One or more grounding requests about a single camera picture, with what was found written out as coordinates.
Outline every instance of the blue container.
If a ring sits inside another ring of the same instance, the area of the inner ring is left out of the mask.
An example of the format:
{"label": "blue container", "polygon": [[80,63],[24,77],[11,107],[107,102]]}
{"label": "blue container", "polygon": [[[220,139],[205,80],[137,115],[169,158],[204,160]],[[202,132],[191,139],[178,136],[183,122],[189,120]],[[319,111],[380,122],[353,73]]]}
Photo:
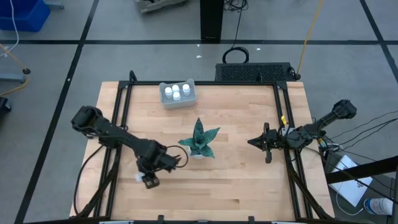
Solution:
{"label": "blue container", "polygon": [[[18,31],[38,32],[50,15],[43,0],[12,0]],[[0,29],[14,30],[10,0],[0,0]]]}

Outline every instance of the wooden table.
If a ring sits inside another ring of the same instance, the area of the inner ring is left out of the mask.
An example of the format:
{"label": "wooden table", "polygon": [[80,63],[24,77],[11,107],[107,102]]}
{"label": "wooden table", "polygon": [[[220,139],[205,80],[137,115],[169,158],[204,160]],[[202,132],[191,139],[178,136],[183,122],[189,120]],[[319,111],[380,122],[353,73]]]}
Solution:
{"label": "wooden table", "polygon": [[[96,105],[109,120],[117,86],[117,82],[104,82]],[[271,86],[197,86],[196,105],[176,110],[163,109],[158,88],[133,86],[128,131],[170,146],[191,137],[195,121],[200,117],[205,130],[221,127],[210,143],[216,159],[190,159],[186,167],[171,174],[160,171],[160,186],[147,190],[135,180],[133,151],[123,146],[112,219],[156,220],[158,215],[164,215],[166,220],[238,221],[247,220],[248,216],[255,216],[257,221],[294,220],[283,151],[273,150],[272,163],[266,164],[265,153],[247,143],[262,133],[264,122],[270,123],[271,129],[278,127]],[[311,123],[303,83],[288,83],[288,88],[296,126]],[[313,149],[316,146],[315,142],[310,145]],[[84,160],[98,147],[97,140],[89,140]],[[319,155],[303,150],[301,156],[309,191],[334,216]],[[103,158],[104,150],[83,171],[77,200],[79,210],[98,188]],[[302,195],[299,190],[297,193],[304,217]],[[101,214],[105,203],[103,200]]]}

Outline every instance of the plant pot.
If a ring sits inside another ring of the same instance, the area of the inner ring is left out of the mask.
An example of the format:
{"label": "plant pot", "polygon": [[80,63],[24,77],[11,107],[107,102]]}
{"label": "plant pot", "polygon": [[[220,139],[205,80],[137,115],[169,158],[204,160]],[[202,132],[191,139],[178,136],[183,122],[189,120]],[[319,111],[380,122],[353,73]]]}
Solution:
{"label": "plant pot", "polygon": [[203,159],[205,158],[204,155],[191,155],[191,147],[189,146],[185,146],[185,150],[187,151],[187,154],[189,155],[189,157],[194,158],[194,159]]}

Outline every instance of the succulent plant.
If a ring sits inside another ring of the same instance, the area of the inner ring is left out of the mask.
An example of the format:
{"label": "succulent plant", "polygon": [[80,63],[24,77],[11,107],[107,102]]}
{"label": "succulent plant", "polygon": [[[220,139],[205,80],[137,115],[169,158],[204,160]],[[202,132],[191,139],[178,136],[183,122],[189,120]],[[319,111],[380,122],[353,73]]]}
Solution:
{"label": "succulent plant", "polygon": [[193,130],[193,138],[187,138],[180,140],[180,143],[183,146],[189,146],[191,148],[191,155],[203,155],[206,157],[214,157],[213,150],[208,144],[216,137],[218,130],[220,128],[211,129],[208,131],[204,131],[203,125],[198,118],[195,129]]}

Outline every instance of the gray floor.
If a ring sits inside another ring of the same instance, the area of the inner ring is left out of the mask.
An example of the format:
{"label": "gray floor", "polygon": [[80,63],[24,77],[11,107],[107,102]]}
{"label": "gray floor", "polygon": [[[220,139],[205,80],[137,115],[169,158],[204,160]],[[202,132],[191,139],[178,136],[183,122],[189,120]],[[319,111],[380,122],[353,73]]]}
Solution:
{"label": "gray floor", "polygon": [[[385,40],[398,40],[394,0],[366,1]],[[52,11],[36,34],[21,32],[25,40],[78,40],[93,0],[68,0],[65,9]],[[244,11],[239,39],[303,40],[317,0],[251,0]],[[137,12],[132,0],[99,0],[89,40],[187,40],[200,38],[199,2],[191,0],[148,15]],[[233,39],[239,14],[225,12],[223,39]],[[14,39],[0,31],[0,40]],[[312,39],[377,40],[359,1],[324,1]],[[250,62],[290,62],[297,68],[302,45],[240,45],[250,52]],[[230,45],[85,45],[52,139],[42,174],[25,222],[67,218],[73,187],[86,139],[70,126],[81,105],[95,105],[101,82],[125,80],[134,70],[139,80],[214,80]],[[76,45],[19,45],[14,53],[32,70],[27,88],[9,95],[13,105],[0,124],[0,217],[12,223],[44,137],[52,119]],[[398,46],[389,46],[398,60]],[[229,62],[242,62],[231,53]],[[0,71],[21,72],[10,57],[0,58]],[[312,116],[319,118],[333,103],[350,99],[358,108],[355,119],[338,121],[326,130],[334,136],[367,120],[398,110],[398,84],[379,45],[309,45],[302,67]],[[14,84],[0,83],[0,92]],[[384,119],[394,118],[391,115]],[[386,126],[350,151],[375,160],[398,154],[398,123]],[[337,139],[352,138],[347,134]],[[367,159],[351,156],[358,163]]]}

